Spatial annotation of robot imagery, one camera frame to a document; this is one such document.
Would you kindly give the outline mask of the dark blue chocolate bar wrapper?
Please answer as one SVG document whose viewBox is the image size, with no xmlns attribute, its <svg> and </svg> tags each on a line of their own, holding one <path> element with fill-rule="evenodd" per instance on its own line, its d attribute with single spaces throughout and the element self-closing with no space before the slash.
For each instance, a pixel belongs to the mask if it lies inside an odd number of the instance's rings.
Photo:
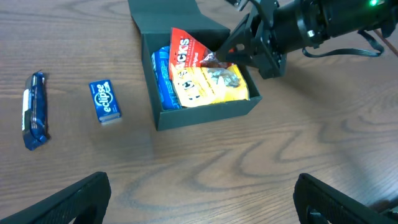
<svg viewBox="0 0 398 224">
<path fill-rule="evenodd" d="M 22 138 L 25 147 L 34 151 L 48 141 L 45 74 L 33 73 L 25 82 L 22 97 Z"/>
</svg>

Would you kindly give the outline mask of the blue Oreo cookie pack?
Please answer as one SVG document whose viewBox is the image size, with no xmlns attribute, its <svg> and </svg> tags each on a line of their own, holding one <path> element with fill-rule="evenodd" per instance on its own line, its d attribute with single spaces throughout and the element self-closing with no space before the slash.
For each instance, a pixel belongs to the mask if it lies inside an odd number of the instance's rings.
<svg viewBox="0 0 398 224">
<path fill-rule="evenodd" d="M 164 110 L 177 110 L 182 106 L 169 78 L 170 47 L 161 47 L 151 55 L 160 101 Z"/>
</svg>

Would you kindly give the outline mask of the blue Eclipse mints box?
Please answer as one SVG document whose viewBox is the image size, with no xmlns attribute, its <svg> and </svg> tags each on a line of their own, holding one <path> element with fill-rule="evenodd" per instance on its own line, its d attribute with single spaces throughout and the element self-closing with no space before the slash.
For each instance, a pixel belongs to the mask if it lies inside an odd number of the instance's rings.
<svg viewBox="0 0 398 224">
<path fill-rule="evenodd" d="M 89 84 L 96 115 L 100 123 L 121 117 L 118 101 L 111 80 L 98 80 Z"/>
</svg>

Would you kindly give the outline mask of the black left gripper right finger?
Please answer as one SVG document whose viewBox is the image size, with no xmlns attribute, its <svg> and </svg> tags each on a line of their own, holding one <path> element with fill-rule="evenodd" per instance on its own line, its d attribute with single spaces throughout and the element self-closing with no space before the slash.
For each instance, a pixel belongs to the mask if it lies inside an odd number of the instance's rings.
<svg viewBox="0 0 398 224">
<path fill-rule="evenodd" d="M 397 206 L 377 213 L 307 173 L 299 175 L 293 200 L 304 224 L 397 224 Z"/>
</svg>

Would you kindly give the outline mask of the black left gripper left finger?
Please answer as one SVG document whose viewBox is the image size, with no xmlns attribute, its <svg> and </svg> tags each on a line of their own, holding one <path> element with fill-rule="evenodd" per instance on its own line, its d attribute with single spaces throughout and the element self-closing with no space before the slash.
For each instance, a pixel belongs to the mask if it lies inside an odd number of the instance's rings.
<svg viewBox="0 0 398 224">
<path fill-rule="evenodd" d="M 102 223 L 110 197 L 107 173 L 95 172 L 1 223 Z"/>
</svg>

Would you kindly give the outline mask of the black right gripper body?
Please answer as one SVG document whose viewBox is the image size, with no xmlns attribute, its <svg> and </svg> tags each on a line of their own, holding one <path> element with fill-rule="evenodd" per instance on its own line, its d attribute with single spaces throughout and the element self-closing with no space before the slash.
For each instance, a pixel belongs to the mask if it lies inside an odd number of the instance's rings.
<svg viewBox="0 0 398 224">
<path fill-rule="evenodd" d="M 272 26 L 274 13 L 279 8 L 277 1 L 252 1 L 251 11 L 236 28 L 236 61 L 256 67 L 262 78 L 277 78 L 285 73 L 287 54 L 278 49 Z"/>
</svg>

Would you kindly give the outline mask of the red Hacks candy bag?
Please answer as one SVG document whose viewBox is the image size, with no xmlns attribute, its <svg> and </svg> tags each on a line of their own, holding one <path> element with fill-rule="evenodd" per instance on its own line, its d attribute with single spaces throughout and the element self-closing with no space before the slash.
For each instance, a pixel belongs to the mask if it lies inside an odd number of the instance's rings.
<svg viewBox="0 0 398 224">
<path fill-rule="evenodd" d="M 220 62 L 216 53 L 185 30 L 173 27 L 170 36 L 169 73 L 174 82 L 177 72 L 187 67 L 228 68 L 233 63 Z"/>
</svg>

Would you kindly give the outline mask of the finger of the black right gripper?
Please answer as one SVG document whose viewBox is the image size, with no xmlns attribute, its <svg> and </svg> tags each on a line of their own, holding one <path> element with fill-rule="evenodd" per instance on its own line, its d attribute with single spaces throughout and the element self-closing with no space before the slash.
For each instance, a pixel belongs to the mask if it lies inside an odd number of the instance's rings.
<svg viewBox="0 0 398 224">
<path fill-rule="evenodd" d="M 254 54 L 256 32 L 258 29 L 258 14 L 247 14 L 231 35 L 216 51 L 220 62 L 235 64 L 257 64 Z"/>
</svg>

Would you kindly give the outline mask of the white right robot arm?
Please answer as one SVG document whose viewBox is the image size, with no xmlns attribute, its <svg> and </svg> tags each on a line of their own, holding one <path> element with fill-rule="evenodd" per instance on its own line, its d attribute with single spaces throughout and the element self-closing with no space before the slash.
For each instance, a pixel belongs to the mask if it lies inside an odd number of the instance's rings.
<svg viewBox="0 0 398 224">
<path fill-rule="evenodd" d="M 288 53 L 300 49 L 312 58 L 307 47 L 353 31 L 373 50 L 337 49 L 325 55 L 379 57 L 384 47 L 368 32 L 380 29 L 388 38 L 397 24 L 397 0 L 294 0 L 284 6 L 258 0 L 252 5 L 215 55 L 222 62 L 255 67 L 264 79 L 284 75 Z"/>
</svg>

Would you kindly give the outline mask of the yellow sunflower seed bag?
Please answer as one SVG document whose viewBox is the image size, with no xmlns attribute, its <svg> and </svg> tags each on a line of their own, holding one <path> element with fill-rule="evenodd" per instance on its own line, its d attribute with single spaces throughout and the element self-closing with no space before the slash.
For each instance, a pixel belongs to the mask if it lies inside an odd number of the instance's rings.
<svg viewBox="0 0 398 224">
<path fill-rule="evenodd" d="M 237 65 L 228 68 L 170 66 L 172 84 L 182 107 L 249 99 L 248 85 Z"/>
</svg>

